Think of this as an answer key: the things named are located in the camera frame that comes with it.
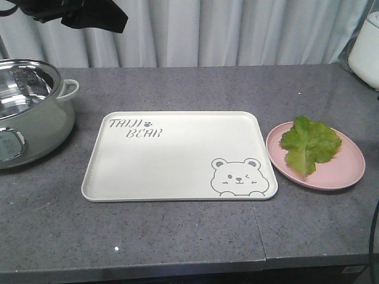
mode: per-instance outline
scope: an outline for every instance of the white appliance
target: white appliance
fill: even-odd
[[[357,76],[379,91],[379,12],[365,20],[348,62]]]

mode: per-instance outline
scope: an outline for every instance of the cartoon bear face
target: cartoon bear face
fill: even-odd
[[[212,167],[215,171],[211,186],[220,196],[223,193],[249,196],[253,192],[265,196],[264,193],[269,188],[268,180],[259,171],[261,164],[256,159],[228,163],[218,158],[212,161]]]

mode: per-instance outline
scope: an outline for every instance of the black cable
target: black cable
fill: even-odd
[[[0,11],[0,17],[7,17],[7,16],[12,15],[15,11],[17,11],[17,8],[18,8],[18,5],[16,5],[15,7],[9,10]]]
[[[370,231],[370,241],[368,242],[368,267],[370,268],[370,278],[372,284],[377,284],[375,270],[374,270],[374,237],[375,228],[377,226],[377,219],[379,214],[379,201],[377,207],[375,208],[375,213],[372,218],[371,231]]]

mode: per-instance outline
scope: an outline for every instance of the pot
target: pot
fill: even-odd
[[[0,169],[32,162],[58,147],[75,122],[70,100],[78,93],[77,81],[63,80],[45,62],[0,60]]]

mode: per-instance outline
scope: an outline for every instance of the white tray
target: white tray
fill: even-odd
[[[268,199],[278,184],[247,112],[113,112],[82,184],[94,202]]]

